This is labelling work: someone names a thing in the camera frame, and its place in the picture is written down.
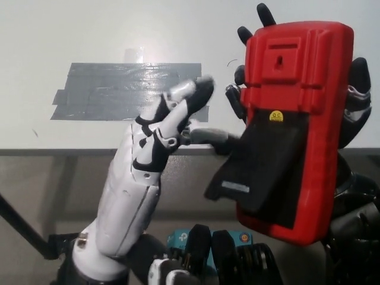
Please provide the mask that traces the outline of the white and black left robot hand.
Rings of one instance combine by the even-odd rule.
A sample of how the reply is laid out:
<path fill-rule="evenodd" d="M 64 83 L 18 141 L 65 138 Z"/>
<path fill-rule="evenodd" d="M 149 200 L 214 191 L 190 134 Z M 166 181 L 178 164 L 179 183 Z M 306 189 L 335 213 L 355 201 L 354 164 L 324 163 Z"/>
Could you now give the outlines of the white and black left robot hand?
<path fill-rule="evenodd" d="M 209 144 L 219 155 L 238 138 L 203 128 L 190 117 L 214 91 L 211 77 L 186 80 L 162 92 L 126 129 L 111 161 L 97 213 L 96 246 L 107 256 L 125 255 L 150 223 L 160 197 L 160 177 L 181 145 Z"/>

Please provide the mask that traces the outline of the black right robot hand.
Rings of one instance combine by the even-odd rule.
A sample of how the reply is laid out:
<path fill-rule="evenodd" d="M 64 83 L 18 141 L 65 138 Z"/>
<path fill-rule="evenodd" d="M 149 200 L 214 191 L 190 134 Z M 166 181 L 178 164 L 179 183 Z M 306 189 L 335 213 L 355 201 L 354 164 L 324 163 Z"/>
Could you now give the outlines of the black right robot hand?
<path fill-rule="evenodd" d="M 379 223 L 379 187 L 339 154 L 371 114 L 364 58 L 352 58 L 353 30 L 332 21 L 276 24 L 238 35 L 246 47 L 226 96 L 246 128 L 214 178 L 211 199 L 236 202 L 245 227 L 283 239 Z"/>

